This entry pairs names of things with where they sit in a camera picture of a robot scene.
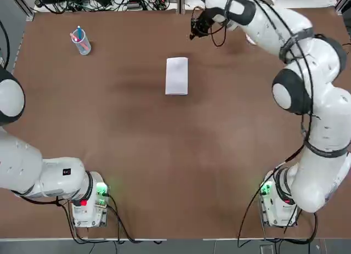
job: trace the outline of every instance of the robotic arm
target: robotic arm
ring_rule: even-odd
[[[25,108],[22,86],[0,66],[0,188],[33,199],[60,196],[72,202],[77,227],[98,227],[106,219],[107,186],[78,158],[43,159],[40,151],[2,126],[18,120]]]
[[[332,84],[346,66],[346,53],[334,39],[314,35],[311,22],[293,10],[274,8],[280,19],[259,0],[202,1],[206,8],[191,20],[190,39],[208,35],[215,22],[229,31],[242,28],[287,64],[273,79],[276,103],[311,115],[299,163],[279,169],[261,190],[266,224],[292,225],[296,206],[310,213],[322,208],[350,169],[351,95]]]

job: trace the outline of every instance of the white paper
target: white paper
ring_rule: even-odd
[[[188,95],[187,58],[167,58],[166,95]]]

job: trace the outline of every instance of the brown tabletop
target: brown tabletop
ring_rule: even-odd
[[[349,42],[333,8],[298,11],[316,32]],[[91,41],[88,56],[70,41],[77,25]],[[100,172],[135,238],[237,237],[264,175],[302,143],[300,118],[271,95],[283,63],[240,30],[216,48],[209,37],[190,42],[189,29],[190,13],[36,14],[18,56],[26,110],[6,129],[45,158],[79,157]],[[189,95],[165,96],[166,58],[179,56],[189,58]],[[350,77],[348,62],[335,85],[351,91]],[[350,182],[319,212],[318,237],[351,238]],[[61,209],[5,190],[0,197],[0,237],[70,237]],[[258,213],[255,202],[243,237],[263,237]],[[309,237],[312,220],[304,214],[286,237]],[[88,236],[115,238],[115,224],[111,217]]]

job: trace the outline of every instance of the plastic cup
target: plastic cup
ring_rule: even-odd
[[[79,50],[79,53],[81,53],[82,55],[87,55],[90,53],[90,51],[92,50],[92,46],[89,43],[89,40],[86,36],[86,32],[81,29],[82,31],[82,39],[79,39],[79,35],[78,35],[78,29],[76,29],[72,34],[73,36],[71,37],[72,42],[76,45],[76,47]]]

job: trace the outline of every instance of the floor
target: floor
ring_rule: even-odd
[[[351,240],[316,239],[311,244],[311,254],[342,254],[351,249]],[[255,240],[241,249],[236,247],[236,241],[203,241],[203,240],[167,240],[161,245],[151,242],[139,244],[124,243],[118,247],[119,254],[260,254],[263,245],[271,245],[274,253],[274,245],[260,240]],[[46,241],[13,241],[0,242],[0,253],[6,254],[89,254],[92,244],[78,245],[72,240],[46,240]],[[96,244],[90,254],[105,253],[115,254],[116,248],[112,242]],[[307,245],[297,246],[283,242],[280,247],[281,254],[308,254]]]
[[[26,25],[26,15],[13,0],[0,0],[0,20],[2,21],[10,41],[10,61],[7,70],[12,71],[18,47],[22,41]],[[7,56],[5,36],[0,30],[0,57]]]

